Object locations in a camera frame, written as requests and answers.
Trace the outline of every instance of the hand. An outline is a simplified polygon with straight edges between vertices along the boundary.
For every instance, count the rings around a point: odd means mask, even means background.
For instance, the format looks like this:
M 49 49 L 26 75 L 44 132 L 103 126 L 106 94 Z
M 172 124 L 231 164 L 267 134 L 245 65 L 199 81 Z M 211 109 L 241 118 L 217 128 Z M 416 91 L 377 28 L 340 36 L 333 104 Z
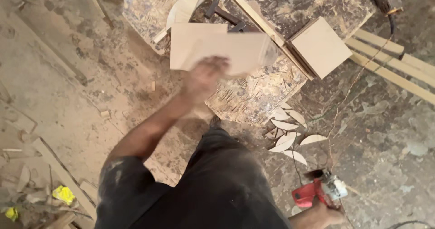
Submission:
M 228 67 L 228 59 L 225 57 L 205 57 L 184 79 L 180 94 L 192 104 L 204 102 L 216 91 L 216 82 Z

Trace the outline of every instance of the hammer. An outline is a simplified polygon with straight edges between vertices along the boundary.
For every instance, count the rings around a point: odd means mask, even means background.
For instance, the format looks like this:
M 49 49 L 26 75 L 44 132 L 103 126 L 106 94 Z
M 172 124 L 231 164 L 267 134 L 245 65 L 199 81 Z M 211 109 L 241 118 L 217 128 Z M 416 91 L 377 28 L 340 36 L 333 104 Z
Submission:
M 214 0 L 213 3 L 210 5 L 210 8 L 205 13 L 205 17 L 207 19 L 210 19 L 215 13 L 222 17 L 224 20 L 228 21 L 234 26 L 237 26 L 238 24 L 242 23 L 242 20 L 238 19 L 237 17 L 231 15 L 230 13 L 226 12 L 222 8 L 220 8 L 219 5 L 220 0 Z M 247 26 L 250 32 L 259 32 L 259 30 L 252 26 Z

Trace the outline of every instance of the wooden workbench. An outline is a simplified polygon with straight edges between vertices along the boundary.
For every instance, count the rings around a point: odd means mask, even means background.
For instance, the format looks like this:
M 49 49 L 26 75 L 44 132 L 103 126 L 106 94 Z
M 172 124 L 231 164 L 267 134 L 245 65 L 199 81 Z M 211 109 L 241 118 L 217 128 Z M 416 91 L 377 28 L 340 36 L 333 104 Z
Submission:
M 156 44 L 153 38 L 165 27 L 167 15 L 177 0 L 124 0 L 123 15 L 142 38 L 158 53 L 170 53 L 170 36 Z M 213 0 L 206 0 L 195 11 L 191 22 L 227 23 L 217 15 L 204 14 Z M 371 0 L 247 0 L 271 27 L 288 39 L 310 20 L 323 16 L 342 38 L 350 37 L 375 11 Z M 254 26 L 231 0 L 220 6 Z M 287 101 L 306 82 L 303 73 L 285 55 L 273 65 L 264 66 L 246 78 L 225 79 L 206 104 L 221 119 L 262 125 L 276 108 Z

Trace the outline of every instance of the person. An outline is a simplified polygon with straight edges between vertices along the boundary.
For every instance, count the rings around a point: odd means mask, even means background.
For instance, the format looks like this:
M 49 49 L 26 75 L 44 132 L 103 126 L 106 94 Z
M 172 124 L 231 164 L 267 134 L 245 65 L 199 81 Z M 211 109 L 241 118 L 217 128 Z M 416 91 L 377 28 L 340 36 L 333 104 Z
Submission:
M 226 58 L 201 60 L 181 91 L 113 148 L 101 171 L 96 229 L 322 229 L 343 221 L 342 213 L 318 201 L 286 218 L 261 165 L 216 116 L 178 184 L 155 181 L 144 161 L 179 118 L 215 92 L 228 67 Z

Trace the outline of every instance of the leaf-shaped wood cutout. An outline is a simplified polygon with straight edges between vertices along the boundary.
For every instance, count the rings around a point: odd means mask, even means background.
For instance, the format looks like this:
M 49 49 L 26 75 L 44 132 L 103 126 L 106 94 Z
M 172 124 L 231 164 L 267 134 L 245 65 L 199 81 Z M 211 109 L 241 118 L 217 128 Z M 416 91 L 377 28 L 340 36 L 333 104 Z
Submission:
M 296 112 L 295 110 L 285 110 L 288 115 L 290 115 L 292 118 L 294 118 L 297 122 L 299 122 L 301 125 L 303 125 L 305 128 L 307 127 L 307 123 L 305 122 L 304 117 Z
M 281 143 L 278 146 L 275 146 L 274 148 L 269 149 L 269 151 L 271 152 L 282 152 L 287 150 L 288 148 L 291 147 L 291 145 L 293 145 L 294 140 L 289 140 L 289 141 L 285 141 L 283 143 Z
M 281 108 L 283 108 L 283 109 L 293 109 L 289 104 L 287 104 L 287 103 L 283 103 L 283 104 L 281 104 Z
M 273 119 L 271 119 L 271 121 L 272 121 L 272 123 L 276 127 L 280 128 L 280 129 L 283 129 L 285 131 L 291 131 L 291 130 L 294 130 L 294 129 L 296 129 L 298 127 L 295 124 L 289 124 L 289 123 L 286 123 L 286 122 L 280 122 L 280 121 L 276 121 L 276 120 L 273 120 Z
M 282 109 L 282 108 L 280 108 L 280 107 L 278 107 L 278 108 L 276 109 L 276 113 L 277 113 L 277 114 L 281 114 L 281 115 L 287 115 L 287 113 L 284 111 L 284 109 Z
M 286 141 L 289 141 L 289 140 L 294 141 L 295 138 L 297 136 L 300 136 L 300 135 L 301 134 L 297 133 L 297 132 L 288 132 L 287 135 L 283 135 L 283 136 L 281 136 L 281 138 L 278 139 L 278 141 L 276 142 L 275 146 L 278 146 L 278 145 L 280 145 L 280 144 L 282 144 L 282 143 L 284 143 Z
M 328 138 L 324 137 L 323 135 L 312 134 L 312 135 L 308 136 L 307 138 L 303 139 L 300 145 L 302 146 L 305 144 L 310 144 L 310 143 L 317 142 L 317 141 L 324 141 L 327 139 Z
M 283 114 L 280 114 L 280 113 L 275 113 L 274 115 L 272 115 L 272 118 L 275 119 L 275 120 L 279 120 L 279 121 L 281 121 L 281 120 L 289 119 L 290 116 L 287 115 L 287 114 L 286 114 L 286 115 L 283 115 Z
M 271 130 L 269 133 L 265 134 L 265 136 L 269 139 L 276 139 L 276 138 L 280 138 L 282 135 L 284 135 L 284 131 L 282 131 L 281 129 L 275 128 L 273 130 Z
M 305 158 L 298 152 L 296 151 L 284 151 L 282 152 L 285 155 L 289 156 L 290 158 L 294 158 L 296 161 L 301 162 L 304 165 L 307 165 L 307 160 L 305 160 Z

